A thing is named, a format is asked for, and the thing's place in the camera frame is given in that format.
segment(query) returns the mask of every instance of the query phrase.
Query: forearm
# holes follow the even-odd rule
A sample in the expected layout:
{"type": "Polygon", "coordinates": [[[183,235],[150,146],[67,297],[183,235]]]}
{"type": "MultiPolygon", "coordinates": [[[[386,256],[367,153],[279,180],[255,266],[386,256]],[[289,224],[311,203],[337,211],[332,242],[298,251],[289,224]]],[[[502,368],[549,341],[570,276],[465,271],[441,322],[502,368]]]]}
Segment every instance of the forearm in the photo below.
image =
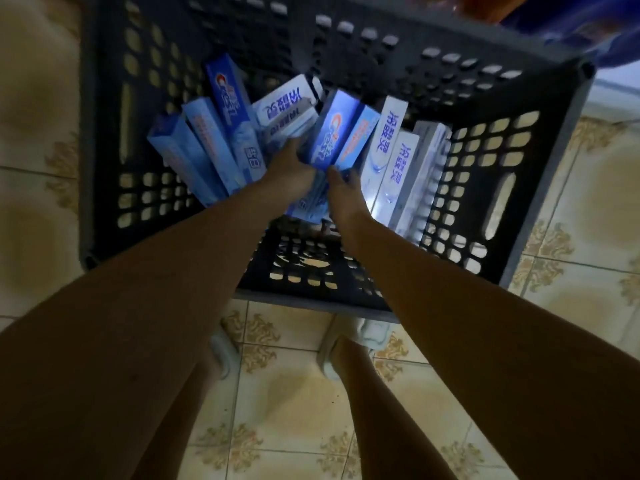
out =
{"type": "MultiPolygon", "coordinates": [[[[0,372],[3,458],[31,471],[36,465],[21,455],[37,451],[38,468],[51,471],[60,456],[34,443],[41,437],[61,446],[79,477],[106,464],[105,478],[129,477],[269,220],[284,208],[270,188],[251,185],[104,263],[7,330],[0,337],[0,361],[12,364],[0,372]],[[8,417],[14,422],[2,421],[8,417]],[[30,437],[21,441],[22,432],[30,437]],[[85,437],[100,459],[78,464],[85,437]],[[123,452],[128,461],[109,463],[123,452]]],[[[0,472],[11,467],[4,461],[0,472]]]]}
{"type": "Polygon", "coordinates": [[[640,363],[372,219],[355,227],[355,257],[519,478],[628,471],[640,363]]]}

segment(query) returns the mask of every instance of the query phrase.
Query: black plastic crate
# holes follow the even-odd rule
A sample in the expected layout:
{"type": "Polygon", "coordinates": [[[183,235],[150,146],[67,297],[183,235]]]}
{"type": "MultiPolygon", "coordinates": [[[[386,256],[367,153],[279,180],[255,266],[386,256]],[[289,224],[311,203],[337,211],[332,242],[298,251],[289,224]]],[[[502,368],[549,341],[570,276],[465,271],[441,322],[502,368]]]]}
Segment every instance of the black plastic crate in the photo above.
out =
{"type": "MultiPolygon", "coordinates": [[[[158,112],[206,93],[200,63],[228,51],[252,99],[306,73],[368,103],[409,101],[405,128],[418,119],[452,126],[450,156],[426,196],[433,209],[416,220],[420,245],[507,287],[595,75],[563,48],[402,0],[83,1],[87,269],[202,209],[146,134],[158,112]],[[537,120],[517,128],[523,114],[537,120]],[[514,136],[528,141],[509,148],[514,136]],[[514,178],[487,235],[501,185],[514,178]]],[[[396,320],[340,242],[280,229],[261,240],[238,298],[396,320]]]]}

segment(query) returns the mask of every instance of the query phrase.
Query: crest toothpaste box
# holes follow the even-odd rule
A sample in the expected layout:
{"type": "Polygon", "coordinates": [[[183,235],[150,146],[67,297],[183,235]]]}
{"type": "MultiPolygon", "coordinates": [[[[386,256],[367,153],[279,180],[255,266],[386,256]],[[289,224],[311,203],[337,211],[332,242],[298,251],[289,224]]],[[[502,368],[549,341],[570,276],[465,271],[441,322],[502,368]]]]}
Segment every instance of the crest toothpaste box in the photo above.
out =
{"type": "Polygon", "coordinates": [[[418,121],[413,132],[422,134],[421,141],[388,226],[404,238],[407,238],[420,206],[431,206],[435,192],[427,195],[429,182],[434,175],[435,166],[438,163],[444,164],[451,148],[447,139],[451,131],[441,123],[418,121]]]}
{"type": "Polygon", "coordinates": [[[253,110],[258,117],[258,124],[261,127],[270,126],[273,120],[281,113],[286,112],[303,98],[308,99],[311,106],[315,106],[317,103],[316,96],[311,90],[307,78],[304,74],[300,74],[267,94],[260,101],[253,103],[253,110]]]}
{"type": "Polygon", "coordinates": [[[360,181],[362,195],[372,211],[378,190],[382,184],[391,151],[396,144],[396,138],[404,120],[404,113],[409,104],[391,96],[387,96],[380,112],[380,122],[369,144],[368,153],[362,165],[360,181]]]}
{"type": "Polygon", "coordinates": [[[318,119],[318,113],[308,98],[302,98],[273,120],[262,131],[262,142],[265,153],[273,156],[279,152],[288,138],[304,135],[313,127],[318,119]]]}
{"type": "Polygon", "coordinates": [[[256,182],[264,175],[266,166],[256,135],[258,122],[240,71],[228,54],[208,62],[205,69],[236,163],[247,183],[256,182]]]}
{"type": "MultiPolygon", "coordinates": [[[[340,155],[334,165],[339,171],[345,171],[350,169],[360,156],[364,145],[373,133],[378,120],[380,119],[380,113],[370,108],[369,106],[363,106],[360,116],[356,120],[356,123],[351,128],[349,134],[340,155]]],[[[309,210],[309,220],[315,222],[318,219],[329,218],[329,202],[327,201],[327,192],[329,190],[329,184],[324,183],[324,189],[320,193],[320,197],[316,205],[309,210]]]]}
{"type": "Polygon", "coordinates": [[[225,137],[225,128],[211,99],[198,98],[184,104],[182,110],[191,127],[213,163],[220,180],[229,195],[246,185],[246,179],[238,167],[225,137]]]}
{"type": "Polygon", "coordinates": [[[316,125],[299,151],[301,160],[317,168],[320,172],[316,174],[316,179],[308,195],[300,199],[297,204],[290,206],[287,215],[305,220],[308,218],[309,209],[316,205],[317,199],[324,189],[326,183],[324,173],[338,158],[342,146],[350,134],[353,120],[361,111],[360,101],[340,89],[334,89],[329,94],[316,125]]]}
{"type": "Polygon", "coordinates": [[[409,131],[400,131],[397,135],[380,191],[371,211],[371,217],[382,225],[389,225],[419,142],[420,136],[409,131]]]}
{"type": "Polygon", "coordinates": [[[147,140],[205,207],[227,197],[211,160],[183,116],[158,116],[147,140]]]}

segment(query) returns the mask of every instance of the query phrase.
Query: leg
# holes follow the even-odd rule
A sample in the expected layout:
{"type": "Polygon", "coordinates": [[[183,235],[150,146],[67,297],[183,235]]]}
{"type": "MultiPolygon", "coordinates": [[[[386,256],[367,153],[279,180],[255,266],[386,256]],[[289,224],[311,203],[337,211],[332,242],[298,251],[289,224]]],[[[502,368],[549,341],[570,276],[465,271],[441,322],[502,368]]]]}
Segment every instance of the leg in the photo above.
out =
{"type": "Polygon", "coordinates": [[[147,447],[132,480],[175,480],[202,402],[220,378],[220,365],[206,348],[147,447]]]}
{"type": "Polygon", "coordinates": [[[368,352],[343,336],[330,355],[349,396],[362,478],[455,480],[438,450],[382,382],[368,352]]]}

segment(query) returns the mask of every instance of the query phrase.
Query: tiled floor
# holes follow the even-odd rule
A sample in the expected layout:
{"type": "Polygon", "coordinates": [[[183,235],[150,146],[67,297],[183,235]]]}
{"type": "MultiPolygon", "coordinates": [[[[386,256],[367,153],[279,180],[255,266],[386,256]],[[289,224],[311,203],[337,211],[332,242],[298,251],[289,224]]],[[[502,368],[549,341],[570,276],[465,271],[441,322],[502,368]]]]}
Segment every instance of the tiled floor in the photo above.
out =
{"type": "MultiPolygon", "coordinates": [[[[0,114],[0,330],[82,273],[79,7],[44,1],[0,9],[0,27],[11,22],[24,47],[39,50],[7,55],[0,101],[25,81],[41,91],[39,119],[9,124],[0,114]]],[[[10,114],[31,114],[19,100],[10,114]]],[[[638,148],[636,130],[580,120],[509,289],[640,358],[638,148]]],[[[222,319],[243,362],[207,397],[181,480],[360,478],[346,393],[315,363],[330,316],[231,300],[222,319]]],[[[515,478],[401,326],[373,361],[460,480],[515,478]]]]}

